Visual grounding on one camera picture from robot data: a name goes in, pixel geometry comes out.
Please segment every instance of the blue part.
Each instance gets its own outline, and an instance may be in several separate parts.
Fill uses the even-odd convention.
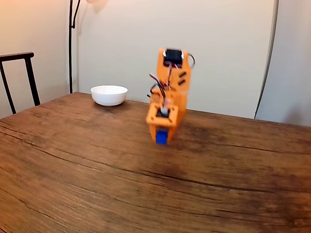
[[[168,130],[158,130],[156,132],[155,142],[157,142],[158,144],[166,144],[168,135],[169,135]]]

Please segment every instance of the lamp shade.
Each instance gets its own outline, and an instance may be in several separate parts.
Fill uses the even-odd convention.
[[[88,3],[96,3],[97,1],[99,1],[99,0],[86,0]]]

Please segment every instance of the lamp pole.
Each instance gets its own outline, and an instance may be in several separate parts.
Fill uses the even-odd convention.
[[[70,0],[69,8],[69,88],[72,93],[72,5],[73,0]]]

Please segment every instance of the table surface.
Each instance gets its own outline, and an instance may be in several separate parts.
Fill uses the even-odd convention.
[[[74,93],[0,120],[0,233],[309,233],[311,128]]]

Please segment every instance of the floor lamp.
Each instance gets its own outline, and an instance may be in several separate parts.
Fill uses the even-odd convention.
[[[80,6],[80,1],[78,0],[77,8],[74,13],[74,17],[72,20],[72,12],[73,12],[73,0],[70,0],[70,8],[69,8],[69,88],[70,93],[72,93],[72,29],[76,27],[76,17]],[[96,3],[99,0],[86,0],[88,3]]]

